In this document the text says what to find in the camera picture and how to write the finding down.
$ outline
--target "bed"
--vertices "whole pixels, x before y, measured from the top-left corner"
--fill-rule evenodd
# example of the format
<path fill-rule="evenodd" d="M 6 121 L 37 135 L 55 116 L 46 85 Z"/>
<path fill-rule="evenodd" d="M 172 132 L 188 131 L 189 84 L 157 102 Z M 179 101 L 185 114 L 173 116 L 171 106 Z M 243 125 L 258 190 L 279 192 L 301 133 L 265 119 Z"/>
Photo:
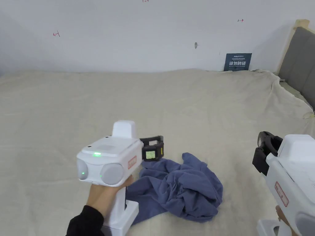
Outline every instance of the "bed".
<path fill-rule="evenodd" d="M 194 154 L 224 186 L 212 221 L 164 213 L 133 226 L 128 235 L 256 235 L 258 219 L 277 217 L 276 202 L 252 166 L 258 133 L 315 137 L 313 109 L 279 84 L 285 80 L 315 107 L 314 66 L 304 67 L 308 54 L 301 54 L 305 47 L 315 49 L 311 42 L 299 47 L 295 39 L 305 25 L 300 27 L 295 26 L 280 77 L 262 70 L 195 69 L 0 77 L 0 235 L 65 235 L 89 191 L 77 179 L 76 154 L 109 134 L 119 119 L 134 120 L 139 137 L 163 135 L 165 158 L 182 163 L 183 152 Z M 299 55 L 294 63 L 292 54 Z"/>

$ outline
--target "red label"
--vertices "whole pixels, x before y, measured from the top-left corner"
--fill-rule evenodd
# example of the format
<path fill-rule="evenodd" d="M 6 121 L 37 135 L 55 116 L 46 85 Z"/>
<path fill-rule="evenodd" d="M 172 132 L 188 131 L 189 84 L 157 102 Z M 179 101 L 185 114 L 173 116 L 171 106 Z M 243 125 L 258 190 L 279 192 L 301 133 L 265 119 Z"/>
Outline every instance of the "red label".
<path fill-rule="evenodd" d="M 128 169 L 133 167 L 137 163 L 137 156 L 134 156 L 130 161 L 128 161 Z"/>
<path fill-rule="evenodd" d="M 284 191 L 282 190 L 282 188 L 280 187 L 280 184 L 278 182 L 276 182 L 276 184 L 275 184 L 275 189 L 276 189 L 277 193 L 279 194 L 279 197 L 281 198 L 284 206 L 287 207 L 289 204 L 289 199 L 285 195 Z"/>

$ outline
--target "black sleeve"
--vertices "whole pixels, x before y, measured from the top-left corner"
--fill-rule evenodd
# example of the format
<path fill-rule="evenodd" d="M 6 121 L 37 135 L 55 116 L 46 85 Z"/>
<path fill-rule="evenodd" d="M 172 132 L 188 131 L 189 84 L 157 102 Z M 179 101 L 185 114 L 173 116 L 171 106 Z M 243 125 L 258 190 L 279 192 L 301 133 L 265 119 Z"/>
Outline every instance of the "black sleeve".
<path fill-rule="evenodd" d="M 70 220 L 66 236 L 104 236 L 103 222 L 104 217 L 98 210 L 84 206 L 81 214 Z"/>

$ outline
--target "white handheld device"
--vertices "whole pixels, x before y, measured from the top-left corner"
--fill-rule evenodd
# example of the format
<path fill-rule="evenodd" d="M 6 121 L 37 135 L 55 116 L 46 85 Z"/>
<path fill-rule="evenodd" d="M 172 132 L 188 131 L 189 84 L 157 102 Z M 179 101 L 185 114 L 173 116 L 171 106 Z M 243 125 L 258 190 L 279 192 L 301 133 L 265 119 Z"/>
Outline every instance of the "white handheld device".
<path fill-rule="evenodd" d="M 315 140 L 309 135 L 293 134 L 282 140 L 268 132 L 260 136 L 264 133 L 267 137 L 258 138 L 253 164 L 263 173 L 294 232 L 315 235 Z M 283 221 L 259 220 L 257 230 L 260 236 L 292 235 Z"/>
<path fill-rule="evenodd" d="M 106 136 L 82 149 L 77 155 L 77 170 L 81 181 L 96 185 L 118 187 L 142 162 L 143 143 L 136 138 L 133 121 L 114 123 L 111 136 Z M 126 201 L 126 188 L 115 199 L 102 231 L 112 236 L 124 236 L 137 214 L 139 204 Z"/>

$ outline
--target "wooden bed frame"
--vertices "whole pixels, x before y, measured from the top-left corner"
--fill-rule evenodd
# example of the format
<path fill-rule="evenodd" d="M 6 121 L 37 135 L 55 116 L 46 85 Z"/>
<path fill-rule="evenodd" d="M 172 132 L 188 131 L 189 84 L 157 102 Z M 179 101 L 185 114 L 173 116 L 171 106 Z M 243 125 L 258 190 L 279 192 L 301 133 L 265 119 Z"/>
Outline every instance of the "wooden bed frame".
<path fill-rule="evenodd" d="M 284 52 L 283 52 L 283 55 L 282 55 L 282 58 L 281 58 L 281 61 L 280 61 L 280 64 L 278 66 L 278 70 L 277 72 L 275 73 L 276 75 L 279 75 L 279 71 L 280 71 L 280 68 L 282 66 L 282 63 L 283 63 L 283 60 L 284 60 L 284 56 L 286 55 L 287 51 L 288 51 L 288 48 L 289 48 L 289 45 L 290 45 L 290 42 L 293 38 L 293 35 L 295 34 L 295 31 L 297 29 L 297 27 L 302 27 L 310 32 L 312 32 L 313 34 L 315 34 L 315 31 L 314 30 L 311 30 L 310 28 L 308 28 L 308 25 L 310 24 L 310 21 L 307 20 L 307 19 L 299 19 L 299 20 L 296 20 L 295 21 L 295 24 L 291 30 L 291 33 L 290 33 L 290 36 L 289 36 L 289 40 L 287 42 L 287 45 L 285 46 L 284 48 Z"/>

